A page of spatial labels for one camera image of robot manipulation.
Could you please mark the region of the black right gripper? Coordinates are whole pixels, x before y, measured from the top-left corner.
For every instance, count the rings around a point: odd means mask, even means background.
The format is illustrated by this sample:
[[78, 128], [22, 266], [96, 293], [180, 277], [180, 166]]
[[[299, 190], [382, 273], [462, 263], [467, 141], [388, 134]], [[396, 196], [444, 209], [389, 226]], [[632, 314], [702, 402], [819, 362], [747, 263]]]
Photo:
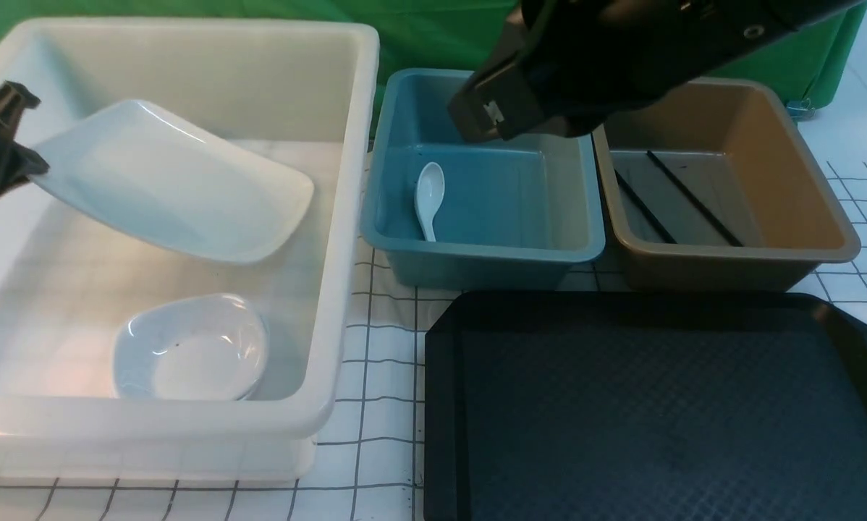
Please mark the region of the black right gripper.
[[448, 103], [473, 144], [580, 137], [851, 1], [520, 1]]

